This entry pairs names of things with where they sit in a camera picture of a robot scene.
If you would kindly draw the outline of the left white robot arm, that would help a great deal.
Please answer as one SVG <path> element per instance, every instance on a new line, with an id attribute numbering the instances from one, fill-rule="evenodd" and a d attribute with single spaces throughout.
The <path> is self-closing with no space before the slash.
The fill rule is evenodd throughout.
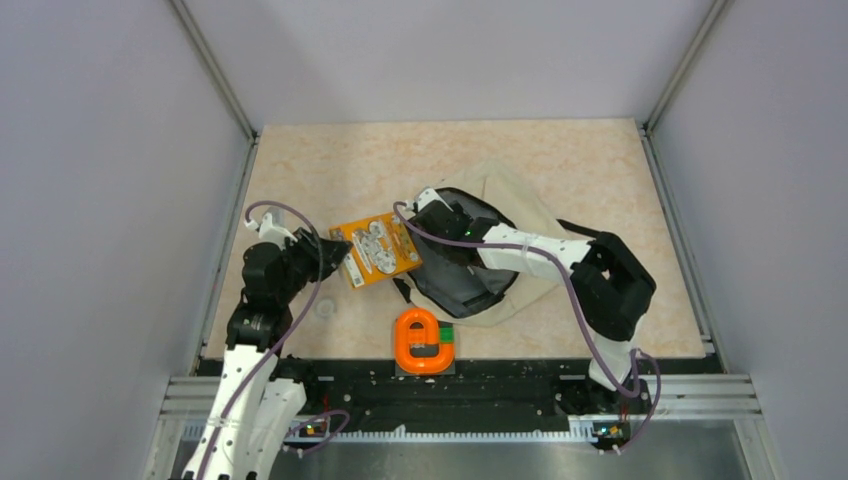
<path id="1" fill-rule="evenodd" d="M 181 478 L 268 478 L 293 420 L 314 410 L 321 397 L 314 380 L 276 372 L 297 321 L 290 304 L 337 271 L 351 249 L 347 240 L 299 228 L 270 234 L 244 252 L 217 391 Z"/>

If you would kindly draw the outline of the orange book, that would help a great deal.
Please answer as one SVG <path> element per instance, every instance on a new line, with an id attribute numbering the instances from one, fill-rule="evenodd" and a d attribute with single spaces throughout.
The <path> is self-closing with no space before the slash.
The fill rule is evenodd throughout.
<path id="1" fill-rule="evenodd" d="M 417 269 L 423 264 L 410 232 L 394 213 L 330 227 L 332 240 L 352 245 L 343 267 L 353 289 L 360 289 Z"/>

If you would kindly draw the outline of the cream canvas student bag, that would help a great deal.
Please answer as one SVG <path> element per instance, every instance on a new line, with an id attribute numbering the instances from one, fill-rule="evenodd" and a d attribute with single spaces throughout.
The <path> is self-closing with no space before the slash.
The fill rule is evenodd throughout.
<path id="1" fill-rule="evenodd" d="M 552 214 L 526 182 L 498 161 L 484 161 L 468 167 L 448 177 L 442 186 L 456 187 L 479 201 L 491 202 L 496 210 L 523 226 L 541 226 L 543 233 L 521 232 L 506 225 L 490 230 L 481 243 L 460 243 L 460 246 L 472 247 L 474 253 L 481 250 L 486 266 L 504 267 L 518 274 L 512 286 L 505 290 L 503 299 L 484 311 L 455 318 L 413 282 L 409 283 L 410 303 L 431 311 L 442 321 L 491 327 L 508 320 L 554 286 L 561 285 L 566 289 L 577 321 L 588 325 L 584 305 L 570 279 L 571 266 L 589 252 L 587 240 L 551 238 L 549 234 L 555 224 Z"/>

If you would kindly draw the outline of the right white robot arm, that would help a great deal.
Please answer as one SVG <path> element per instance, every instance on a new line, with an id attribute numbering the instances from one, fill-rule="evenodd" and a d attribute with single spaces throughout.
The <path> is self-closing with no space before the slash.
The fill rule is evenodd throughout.
<path id="1" fill-rule="evenodd" d="M 487 217 L 472 217 L 432 189 L 411 202 L 404 224 L 438 254 L 463 267 L 529 275 L 566 289 L 591 353 L 589 404 L 612 412 L 641 393 L 633 339 L 657 290 L 654 278 L 623 240 L 610 232 L 567 240 L 525 232 Z"/>

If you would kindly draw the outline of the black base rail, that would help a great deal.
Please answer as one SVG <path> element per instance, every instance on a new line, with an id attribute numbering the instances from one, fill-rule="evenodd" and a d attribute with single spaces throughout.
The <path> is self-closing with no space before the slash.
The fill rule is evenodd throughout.
<path id="1" fill-rule="evenodd" d="M 390 360 L 278 361 L 271 377 L 304 385 L 304 414 L 332 411 L 350 434 L 523 434 L 566 432 L 582 415 L 622 420 L 647 413 L 645 380 L 628 398 L 588 377 L 586 360 L 459 360 L 447 374 L 415 376 Z"/>

